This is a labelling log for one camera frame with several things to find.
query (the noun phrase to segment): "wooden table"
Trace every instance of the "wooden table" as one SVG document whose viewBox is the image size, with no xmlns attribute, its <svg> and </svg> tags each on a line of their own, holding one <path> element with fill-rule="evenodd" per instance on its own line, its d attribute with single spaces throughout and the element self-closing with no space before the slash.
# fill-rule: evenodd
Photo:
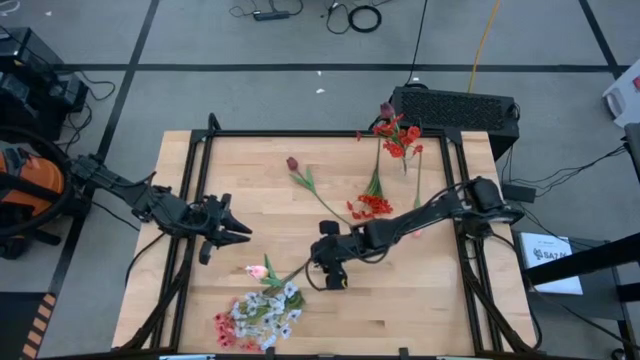
<svg viewBox="0 0 640 360">
<path fill-rule="evenodd" d="M 190 132 L 165 133 L 154 183 L 179 191 L 189 137 Z M 464 133 L 463 139 L 470 177 L 483 176 L 497 182 L 486 133 Z M 438 141 L 419 142 L 425 147 L 420 184 L 424 202 L 446 182 Z M 355 138 L 214 138 L 205 194 L 231 193 L 235 217 L 254 234 L 249 243 L 214 251 L 208 266 L 194 260 L 180 352 L 228 352 L 216 343 L 213 316 L 227 310 L 232 297 L 260 289 L 245 274 L 244 267 L 261 264 L 266 253 L 278 276 L 286 276 L 308 258 L 310 245 L 320 238 L 318 223 L 333 219 L 311 193 L 290 179 L 285 159 L 294 156 L 303 169 L 310 166 L 323 199 L 349 217 L 345 202 L 365 189 L 376 146 L 375 139 L 367 138 L 360 142 Z M 199 152 L 191 198 L 202 150 Z M 450 153 L 459 179 L 453 147 Z M 381 155 L 380 166 L 385 196 L 395 209 L 394 215 L 410 210 L 416 190 L 417 157 L 409 162 L 406 176 L 399 161 L 387 153 Z M 494 230 L 511 239 L 508 226 L 494 225 Z M 156 226 L 144 225 L 136 252 L 157 235 Z M 201 241 L 198 239 L 196 249 Z M 126 342 L 155 306 L 168 244 L 167 237 L 133 268 L 114 346 Z M 495 240 L 486 241 L 485 254 L 495 304 L 523 340 L 533 345 L 535 334 L 516 255 Z M 398 354 L 398 348 L 408 347 L 412 355 L 472 355 L 458 261 L 452 222 L 447 220 L 425 228 L 419 238 L 406 236 L 380 264 L 345 263 L 350 285 L 346 291 L 316 292 L 304 276 L 299 276 L 295 282 L 307 305 L 299 323 L 293 324 L 291 338 L 276 343 L 276 352 L 393 355 Z M 312 278 L 324 284 L 319 270 L 313 270 Z M 490 349 L 486 316 L 477 303 L 485 348 Z M 168 343 L 173 313 L 172 306 L 166 315 L 163 344 Z"/>
</svg>

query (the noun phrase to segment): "yellow cable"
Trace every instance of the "yellow cable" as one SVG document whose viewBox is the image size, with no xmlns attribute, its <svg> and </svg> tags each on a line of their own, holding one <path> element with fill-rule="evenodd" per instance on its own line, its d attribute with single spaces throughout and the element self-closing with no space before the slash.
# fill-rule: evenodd
<svg viewBox="0 0 640 360">
<path fill-rule="evenodd" d="M 496 3 L 493 5 L 493 10 L 491 10 L 491 17 L 489 18 L 487 27 L 484 29 L 484 34 L 482 34 L 482 40 L 480 40 L 480 46 L 476 51 L 476 58 L 473 60 L 473 69 L 471 70 L 471 79 L 469 80 L 469 88 L 467 89 L 468 93 L 470 93 L 473 90 L 473 83 L 476 80 L 476 67 L 478 67 L 478 60 L 480 59 L 480 55 L 482 54 L 482 47 L 484 47 L 484 41 L 487 39 L 487 34 L 489 34 L 489 30 L 491 29 L 491 24 L 493 24 L 493 19 L 495 19 L 496 14 L 498 13 L 499 7 L 500 7 L 500 0 L 496 0 Z"/>
</svg>

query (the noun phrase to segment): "green leaf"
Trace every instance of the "green leaf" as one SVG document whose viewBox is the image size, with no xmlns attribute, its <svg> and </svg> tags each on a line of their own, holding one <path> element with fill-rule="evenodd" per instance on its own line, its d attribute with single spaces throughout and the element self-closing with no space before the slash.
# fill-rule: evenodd
<svg viewBox="0 0 640 360">
<path fill-rule="evenodd" d="M 313 182 L 313 176 L 311 175 L 311 168 L 309 166 L 307 166 L 307 182 L 309 183 L 311 190 L 316 191 L 316 185 Z"/>
<path fill-rule="evenodd" d="M 298 184 L 304 186 L 306 189 L 311 190 L 310 185 L 301 177 L 295 176 L 293 174 L 289 174 L 293 180 L 295 180 Z"/>
<path fill-rule="evenodd" d="M 266 279 L 260 280 L 260 283 L 262 285 L 282 287 L 282 281 L 278 279 L 266 278 Z"/>
<path fill-rule="evenodd" d="M 275 270 L 273 270 L 273 266 L 271 266 L 271 261 L 269 261 L 269 257 L 267 256 L 267 254 L 264 254 L 264 267 L 269 270 L 269 279 L 278 280 L 278 278 L 276 277 L 276 272 Z"/>
</svg>

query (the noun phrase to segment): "black line on floor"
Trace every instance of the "black line on floor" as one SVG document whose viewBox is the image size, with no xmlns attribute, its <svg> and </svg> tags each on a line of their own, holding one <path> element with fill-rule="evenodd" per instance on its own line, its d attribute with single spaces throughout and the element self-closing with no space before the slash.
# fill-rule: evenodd
<svg viewBox="0 0 640 360">
<path fill-rule="evenodd" d="M 417 64 L 416 71 L 470 72 L 473 65 Z M 617 66 L 624 70 L 629 66 Z M 126 64 L 65 64 L 64 71 L 128 71 Z M 411 64 L 138 64 L 134 71 L 251 72 L 251 71 L 409 71 Z M 505 73 L 598 73 L 611 72 L 609 65 L 478 65 L 478 72 Z"/>
<path fill-rule="evenodd" d="M 98 148 L 98 155 L 102 156 L 102 158 L 106 157 L 109 146 L 111 145 L 113 134 L 115 133 L 116 126 L 118 125 L 118 120 L 120 120 L 120 114 L 122 113 L 122 108 L 124 107 L 124 103 L 127 99 L 127 94 L 129 93 L 131 82 L 133 81 L 133 75 L 135 74 L 135 65 L 137 65 L 140 61 L 142 48 L 144 47 L 144 43 L 146 42 L 149 35 L 149 30 L 151 28 L 151 24 L 153 23 L 153 18 L 156 14 L 156 10 L 158 9 L 159 1 L 160 0 L 151 0 L 151 3 L 149 4 L 147 16 L 144 19 L 142 29 L 140 30 L 140 35 L 138 35 L 138 41 L 136 42 L 136 46 L 131 55 L 131 60 L 129 61 L 129 65 L 127 66 L 127 72 L 125 73 L 124 79 L 122 80 L 120 91 L 118 91 L 118 96 L 116 97 L 113 108 L 111 109 L 109 122 L 107 123 L 104 135 L 102 136 L 100 147 Z M 92 199 L 94 192 L 95 190 L 93 188 L 88 187 L 85 189 L 83 196 L 88 199 Z M 82 227 L 84 226 L 85 220 L 86 217 L 84 216 L 77 217 L 73 219 L 73 222 L 71 224 L 71 229 L 69 230 L 69 234 L 67 235 L 67 241 L 65 241 L 64 243 L 62 253 L 60 254 L 60 258 L 58 259 L 58 264 L 56 265 L 51 283 L 49 284 L 49 292 L 56 294 L 56 296 L 59 295 L 62 291 L 62 285 L 64 283 L 65 277 L 67 276 L 69 265 L 71 265 L 71 258 L 73 257 L 73 254 L 76 250 L 76 246 L 78 244 L 78 240 L 80 239 L 80 233 L 82 232 Z"/>
<path fill-rule="evenodd" d="M 607 60 L 607 64 L 609 65 L 613 77 L 616 79 L 619 78 L 620 75 L 622 75 L 622 72 L 620 72 L 618 62 L 613 56 L 613 52 L 607 43 L 607 39 L 604 37 L 602 29 L 600 29 L 600 25 L 598 25 L 598 20 L 596 20 L 596 16 L 589 5 L 589 2 L 587 0 L 579 0 L 579 2 L 580 7 L 582 7 L 582 11 L 584 12 L 584 16 L 587 18 L 587 22 L 591 27 L 591 31 L 593 31 L 593 36 L 596 37 L 600 51 L 602 51 L 602 55 L 604 55 L 605 60 Z"/>
</svg>

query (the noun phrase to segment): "gray carpet floor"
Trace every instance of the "gray carpet floor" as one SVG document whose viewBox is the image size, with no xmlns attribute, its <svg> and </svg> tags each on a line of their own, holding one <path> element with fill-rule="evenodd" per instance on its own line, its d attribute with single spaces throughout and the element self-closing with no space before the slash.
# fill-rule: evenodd
<svg viewBox="0 0 640 360">
<path fill-rule="evenodd" d="M 161 0 L 140 64 L 410 64 L 421 1 L 394 0 L 379 7 L 381 27 L 371 34 L 337 36 L 325 28 L 320 0 L 303 0 L 289 20 L 255 22 L 235 18 L 244 0 Z M 151 0 L 23 0 L 5 17 L 6 27 L 29 26 L 72 64 L 121 64 L 111 71 L 87 71 L 121 91 Z M 266 10 L 267 1 L 256 0 Z M 295 10 L 295 0 L 276 1 Z M 620 65 L 640 57 L 638 0 L 589 0 Z M 427 7 L 420 64 L 472 64 L 491 13 L 491 0 L 432 0 Z M 363 15 L 359 21 L 370 22 Z M 332 28 L 345 26 L 336 14 Z M 504 1 L 484 47 L 481 64 L 607 65 L 578 0 Z M 378 105 L 403 84 L 406 71 L 136 71 L 127 91 L 107 165 L 131 179 L 154 167 L 166 130 L 203 128 L 214 112 L 225 129 L 366 128 Z M 466 91 L 469 73 L 416 72 L 432 89 Z M 615 149 L 624 135 L 601 103 L 614 81 L 607 72 L 481 72 L 475 92 L 512 96 L 522 109 L 521 138 L 513 155 L 514 177 L 537 179 L 579 166 Z M 97 94 L 106 86 L 92 86 Z M 95 152 L 112 115 L 116 94 L 89 101 L 93 122 L 71 154 Z M 83 116 L 74 117 L 80 122 Z M 498 169 L 504 165 L 498 161 Z M 98 192 L 95 200 L 135 221 L 117 199 Z M 640 231 L 640 185 L 627 155 L 605 160 L 527 207 L 555 233 L 589 239 L 617 239 Z M 49 225 L 63 237 L 69 222 Z M 523 220 L 516 230 L 541 232 Z M 93 209 L 81 233 L 41 357 L 109 349 L 124 293 L 124 274 L 137 233 L 100 209 Z M 46 291 L 62 246 L 34 244 L 16 261 L 0 260 L 0 291 Z M 621 267 L 623 282 L 640 278 L 637 265 Z M 619 344 L 562 311 L 535 309 L 542 349 L 554 355 L 604 358 Z M 640 309 L 630 306 L 634 324 Z M 612 321 L 597 320 L 617 332 Z"/>
</svg>

